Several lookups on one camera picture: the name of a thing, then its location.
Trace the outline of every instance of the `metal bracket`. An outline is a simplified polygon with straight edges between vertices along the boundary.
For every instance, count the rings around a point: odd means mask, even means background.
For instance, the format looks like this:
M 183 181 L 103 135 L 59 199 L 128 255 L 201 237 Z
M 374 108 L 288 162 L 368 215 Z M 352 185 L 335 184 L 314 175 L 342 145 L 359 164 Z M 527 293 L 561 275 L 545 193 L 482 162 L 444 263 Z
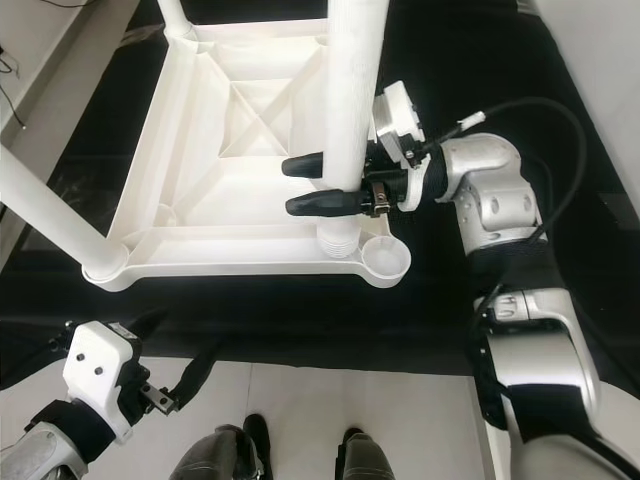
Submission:
M 145 383 L 140 389 L 140 393 L 150 402 L 145 413 L 150 413 L 151 410 L 156 408 L 163 414 L 169 415 L 176 409 L 176 402 L 153 385 Z
M 379 217 L 385 213 L 389 213 L 391 205 L 387 198 L 387 192 L 384 189 L 384 184 L 381 182 L 371 183 L 371 196 L 373 199 L 373 210 L 371 216 L 374 218 Z

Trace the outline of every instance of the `pants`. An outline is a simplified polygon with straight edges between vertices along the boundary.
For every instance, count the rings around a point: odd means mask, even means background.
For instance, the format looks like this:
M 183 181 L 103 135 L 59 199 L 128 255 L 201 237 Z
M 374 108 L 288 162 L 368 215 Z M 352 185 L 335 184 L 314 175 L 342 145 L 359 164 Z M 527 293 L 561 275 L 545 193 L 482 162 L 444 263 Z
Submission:
M 170 480 L 249 480 L 250 470 L 238 455 L 237 429 L 221 427 L 198 441 L 182 457 Z M 380 446 L 365 433 L 356 433 L 340 445 L 336 480 L 395 480 Z

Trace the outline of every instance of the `shoe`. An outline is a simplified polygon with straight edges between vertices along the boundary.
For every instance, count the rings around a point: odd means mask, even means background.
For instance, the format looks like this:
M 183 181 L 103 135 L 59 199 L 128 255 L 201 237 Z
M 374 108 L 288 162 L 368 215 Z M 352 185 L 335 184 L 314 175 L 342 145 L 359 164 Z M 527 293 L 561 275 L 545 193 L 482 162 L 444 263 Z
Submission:
M 353 437 L 356 433 L 364 433 L 358 427 L 351 427 L 346 432 L 344 432 L 344 436 L 342 437 L 342 443 L 346 444 L 351 437 Z
M 258 413 L 249 415 L 242 425 L 242 430 L 251 437 L 256 447 L 258 458 L 262 462 L 264 475 L 260 480 L 273 480 L 271 471 L 271 441 L 269 439 L 269 429 L 264 417 Z

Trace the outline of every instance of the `wire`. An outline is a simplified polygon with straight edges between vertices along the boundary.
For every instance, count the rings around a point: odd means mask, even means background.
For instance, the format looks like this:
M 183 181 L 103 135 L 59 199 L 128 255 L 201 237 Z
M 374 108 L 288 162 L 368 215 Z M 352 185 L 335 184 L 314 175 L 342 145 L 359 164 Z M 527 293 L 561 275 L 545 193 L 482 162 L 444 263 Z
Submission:
M 81 3 L 78 5 L 62 5 L 61 3 L 52 2 L 51 0 L 39 0 L 39 1 L 43 3 L 48 3 L 49 5 L 53 5 L 54 7 L 60 7 L 60 8 L 83 8 L 83 7 L 88 7 L 92 3 L 96 3 L 98 0 L 87 0 L 86 3 Z
M 20 116 L 18 116 L 18 112 L 16 112 L 16 109 L 14 108 L 13 103 L 11 102 L 11 98 L 9 98 L 9 95 L 7 95 L 7 92 L 4 91 L 4 88 L 2 88 L 2 85 L 0 85 L 0 92 L 2 92 L 2 95 L 4 95 L 4 98 L 7 99 L 7 103 L 9 103 L 9 108 L 11 108 L 11 112 L 13 113 L 13 116 L 18 121 L 22 129 L 24 130 L 25 128 L 27 128 L 27 126 L 22 121 Z
M 575 131 L 576 144 L 577 144 L 576 169 L 575 169 L 575 174 L 573 176 L 571 185 L 569 186 L 567 193 L 564 195 L 564 197 L 562 197 L 562 200 L 560 201 L 558 206 L 551 212 L 549 217 L 546 220 L 544 220 L 540 225 L 538 225 L 536 229 L 533 231 L 533 233 L 526 240 L 522 242 L 523 249 L 526 250 L 531 245 L 535 244 L 540 239 L 540 237 L 542 237 L 542 235 L 547 233 L 547 231 L 551 229 L 553 224 L 557 222 L 558 218 L 560 218 L 562 213 L 564 213 L 566 208 L 569 206 L 569 204 L 575 197 L 576 192 L 578 191 L 578 188 L 582 183 L 582 179 L 584 178 L 584 173 L 586 171 L 586 166 L 587 166 L 587 136 L 584 132 L 584 129 L 582 128 L 582 125 L 580 124 L 580 120 L 578 120 L 578 117 L 576 117 L 576 115 L 565 105 L 555 100 L 551 100 L 549 98 L 543 98 L 543 97 L 524 97 L 518 100 L 507 101 L 499 105 L 495 105 L 491 108 L 488 108 L 487 110 L 475 113 L 474 115 L 471 116 L 477 119 L 475 123 L 468 124 L 466 122 L 458 122 L 458 124 L 454 128 L 446 132 L 444 135 L 442 135 L 435 142 L 432 142 L 426 148 L 429 149 L 430 146 L 434 144 L 440 144 L 446 140 L 454 138 L 456 135 L 459 135 L 460 133 L 467 130 L 471 126 L 481 123 L 485 119 L 494 117 L 508 110 L 512 110 L 515 108 L 522 108 L 522 107 L 545 107 L 545 108 L 554 110 L 559 114 L 561 114 L 562 116 L 564 116 L 564 118 L 567 119 L 567 121 L 571 124 L 571 126 Z M 493 303 L 495 298 L 498 296 L 498 294 L 500 293 L 500 290 L 502 290 L 502 288 L 504 287 L 504 280 L 506 275 L 509 273 L 510 268 L 511 268 L 511 260 L 509 261 L 509 264 L 507 265 L 507 268 L 505 269 L 505 271 L 500 276 L 498 283 L 491 290 L 491 292 L 484 297 L 482 302 L 480 302 L 480 305 L 476 309 L 471 319 L 471 323 L 470 323 L 471 334 L 475 332 L 475 329 L 478 327 L 480 323 L 480 319 L 483 317 L 483 315 L 486 313 L 489 306 Z
M 1 58 L 0 58 L 0 63 L 2 63 L 2 65 L 6 68 L 6 70 L 0 69 L 0 73 L 12 73 L 13 72 L 13 67 L 11 65 L 9 65 L 7 62 L 5 62 Z

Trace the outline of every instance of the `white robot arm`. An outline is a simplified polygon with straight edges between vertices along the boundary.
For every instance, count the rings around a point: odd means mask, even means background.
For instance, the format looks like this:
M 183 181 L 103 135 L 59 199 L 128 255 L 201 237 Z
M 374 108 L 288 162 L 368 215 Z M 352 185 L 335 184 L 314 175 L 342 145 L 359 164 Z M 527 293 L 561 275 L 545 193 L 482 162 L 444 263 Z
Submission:
M 150 373 L 139 363 L 141 340 L 121 325 L 89 322 L 67 330 L 70 345 L 62 348 L 68 349 L 63 372 L 68 401 L 46 406 L 25 435 L 2 451 L 3 480 L 81 478 L 112 442 L 125 443 L 145 414 L 157 409 L 168 415 L 189 403 L 217 356 L 216 346 L 203 351 L 173 390 L 158 390 L 147 382 Z M 220 432 L 214 450 L 232 466 L 242 465 L 241 480 L 257 478 L 262 464 L 255 448 L 237 448 L 238 432 L 226 430 Z
M 552 108 L 576 129 L 575 178 L 544 221 L 510 142 L 486 133 L 456 138 L 488 116 L 520 106 Z M 478 299 L 467 355 L 485 420 L 510 434 L 512 478 L 640 478 L 634 463 L 594 426 L 600 380 L 547 239 L 585 170 L 586 139 L 575 115 L 552 100 L 525 98 L 474 113 L 426 143 L 398 82 L 376 98 L 373 120 L 390 161 L 369 163 L 360 192 L 291 199 L 289 213 L 376 216 L 394 207 L 415 210 L 426 201 L 452 202 Z M 320 177 L 321 162 L 321 154 L 290 159 L 283 173 Z

